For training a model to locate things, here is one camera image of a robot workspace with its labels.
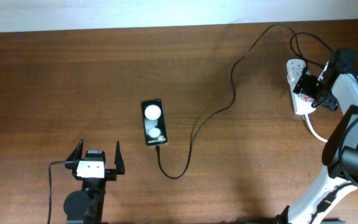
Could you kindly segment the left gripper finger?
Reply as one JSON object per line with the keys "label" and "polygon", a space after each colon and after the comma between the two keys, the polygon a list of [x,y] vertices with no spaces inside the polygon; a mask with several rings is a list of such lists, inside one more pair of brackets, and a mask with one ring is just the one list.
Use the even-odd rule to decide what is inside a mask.
{"label": "left gripper finger", "polygon": [[124,160],[122,158],[119,141],[117,141],[116,143],[114,164],[116,165],[116,170],[125,170]]}
{"label": "left gripper finger", "polygon": [[75,149],[72,151],[72,153],[67,157],[67,162],[75,162],[82,158],[83,153],[83,140],[80,139],[78,144],[76,145]]}

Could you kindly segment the black smartphone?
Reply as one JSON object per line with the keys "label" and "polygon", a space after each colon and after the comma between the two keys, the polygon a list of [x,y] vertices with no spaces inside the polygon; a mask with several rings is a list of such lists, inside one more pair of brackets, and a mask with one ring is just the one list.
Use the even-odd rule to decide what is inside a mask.
{"label": "black smartphone", "polygon": [[145,144],[149,147],[168,142],[162,101],[147,100],[141,103]]}

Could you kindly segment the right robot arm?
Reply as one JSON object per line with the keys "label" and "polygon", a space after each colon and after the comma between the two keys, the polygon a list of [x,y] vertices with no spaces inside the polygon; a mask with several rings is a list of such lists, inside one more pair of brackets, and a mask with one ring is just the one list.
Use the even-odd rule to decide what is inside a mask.
{"label": "right robot arm", "polygon": [[341,73],[325,83],[324,76],[289,74],[288,82],[296,95],[313,93],[316,98],[319,90],[327,90],[337,100],[343,117],[324,146],[321,172],[274,223],[323,223],[345,196],[358,189],[358,75]]}

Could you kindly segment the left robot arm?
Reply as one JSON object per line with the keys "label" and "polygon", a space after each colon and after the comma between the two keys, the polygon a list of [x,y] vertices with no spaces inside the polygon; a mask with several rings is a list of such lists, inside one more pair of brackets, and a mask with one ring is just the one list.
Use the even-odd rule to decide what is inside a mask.
{"label": "left robot arm", "polygon": [[106,183],[116,181],[118,175],[125,174],[125,165],[120,144],[116,143],[114,169],[108,169],[104,151],[89,150],[83,154],[83,141],[80,140],[65,161],[65,168],[82,182],[81,189],[70,193],[63,210],[67,223],[101,223],[103,217]]}

